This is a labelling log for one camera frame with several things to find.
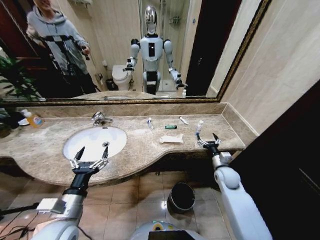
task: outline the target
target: mirror frame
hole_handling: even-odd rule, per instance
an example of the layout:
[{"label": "mirror frame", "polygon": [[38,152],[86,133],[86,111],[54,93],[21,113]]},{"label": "mirror frame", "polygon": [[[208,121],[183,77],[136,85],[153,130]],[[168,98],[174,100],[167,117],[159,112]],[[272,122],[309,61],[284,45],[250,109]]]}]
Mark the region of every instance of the mirror frame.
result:
[{"label": "mirror frame", "polygon": [[40,107],[40,106],[79,106],[79,105],[122,105],[122,104],[190,104],[190,103],[219,103],[224,96],[230,81],[232,80],[238,66],[253,39],[261,20],[263,19],[268,6],[272,0],[261,0],[254,17],[245,33],[241,45],[233,59],[228,73],[223,80],[223,84],[217,97],[206,98],[205,96],[195,96],[188,98],[164,98],[164,99],[126,99],[126,100],[94,100],[94,99],[72,99],[72,98],[49,98],[46,101],[3,101],[0,106],[9,107]]}]

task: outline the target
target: gray hoodie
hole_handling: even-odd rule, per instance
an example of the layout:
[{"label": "gray hoodie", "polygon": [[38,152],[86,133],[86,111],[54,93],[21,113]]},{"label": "gray hoodie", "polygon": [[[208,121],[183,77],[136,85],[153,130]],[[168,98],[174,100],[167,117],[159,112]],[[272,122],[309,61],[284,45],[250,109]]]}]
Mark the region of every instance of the gray hoodie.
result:
[{"label": "gray hoodie", "polygon": [[[28,29],[27,35],[37,44],[41,42],[41,38],[53,37],[55,41],[61,40],[58,36],[72,36],[74,42],[80,46],[89,46],[88,42],[78,33],[75,26],[64,16],[61,11],[54,9],[55,16],[47,21],[40,13],[39,9],[34,6],[33,11],[27,15]],[[68,64],[65,54],[63,54],[55,42],[45,41],[49,46],[55,60],[58,62],[64,75],[75,75],[73,71],[68,70]],[[69,61],[75,64],[83,72],[87,74],[87,66],[80,53],[79,48],[72,40],[64,41],[64,46],[68,53]]]}]

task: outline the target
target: soap bottle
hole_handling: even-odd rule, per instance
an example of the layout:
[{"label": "soap bottle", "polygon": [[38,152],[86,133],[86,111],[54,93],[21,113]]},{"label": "soap bottle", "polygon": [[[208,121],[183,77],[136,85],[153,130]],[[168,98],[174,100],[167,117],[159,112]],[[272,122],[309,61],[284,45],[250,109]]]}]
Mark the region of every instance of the soap bottle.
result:
[{"label": "soap bottle", "polygon": [[41,117],[39,117],[36,114],[33,114],[33,113],[29,112],[27,109],[24,109],[21,112],[26,117],[26,119],[28,120],[28,122],[30,123],[30,125],[32,127],[38,128],[42,124],[44,124],[44,120],[41,119]]},{"label": "soap bottle", "polygon": [[186,98],[186,95],[187,95],[187,90],[186,90],[186,89],[183,89],[182,98],[185,99],[185,98]]}]

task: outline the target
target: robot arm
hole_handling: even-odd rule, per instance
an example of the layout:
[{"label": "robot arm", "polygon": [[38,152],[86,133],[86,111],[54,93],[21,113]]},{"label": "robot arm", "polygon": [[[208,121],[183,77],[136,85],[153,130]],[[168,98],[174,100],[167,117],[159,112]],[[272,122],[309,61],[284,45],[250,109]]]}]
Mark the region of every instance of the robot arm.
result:
[{"label": "robot arm", "polygon": [[126,68],[123,71],[134,71],[138,61],[138,53],[140,50],[140,42],[138,39],[131,40],[131,57],[126,59]]},{"label": "robot arm", "polygon": [[176,89],[184,87],[185,85],[181,80],[181,73],[177,71],[177,69],[173,68],[174,58],[172,56],[172,42],[170,40],[165,40],[163,42],[163,49],[166,55],[166,61],[169,66],[169,73],[175,82]]},{"label": "robot arm", "polygon": [[83,147],[74,159],[69,160],[75,176],[69,188],[60,198],[44,198],[37,207],[42,213],[55,213],[56,221],[46,225],[35,234],[32,240],[77,240],[79,237],[78,224],[83,212],[83,202],[87,196],[87,188],[90,177],[98,173],[108,163],[108,146],[101,159],[95,162],[80,161],[85,147]]},{"label": "robot arm", "polygon": [[222,201],[230,225],[238,240],[272,240],[269,229],[262,218],[254,200],[245,191],[239,174],[228,167],[232,158],[228,152],[220,152],[219,138],[213,134],[214,141],[205,142],[196,132],[199,145],[208,149],[212,154],[214,179],[221,190]]}]

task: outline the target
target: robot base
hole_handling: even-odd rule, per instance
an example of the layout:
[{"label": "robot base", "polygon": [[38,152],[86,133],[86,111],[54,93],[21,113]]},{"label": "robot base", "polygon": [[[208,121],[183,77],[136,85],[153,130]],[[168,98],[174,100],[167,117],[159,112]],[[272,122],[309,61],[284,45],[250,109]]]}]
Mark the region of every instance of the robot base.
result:
[{"label": "robot base", "polygon": [[164,221],[152,221],[141,225],[131,236],[130,240],[207,240],[195,231],[181,230]]}]

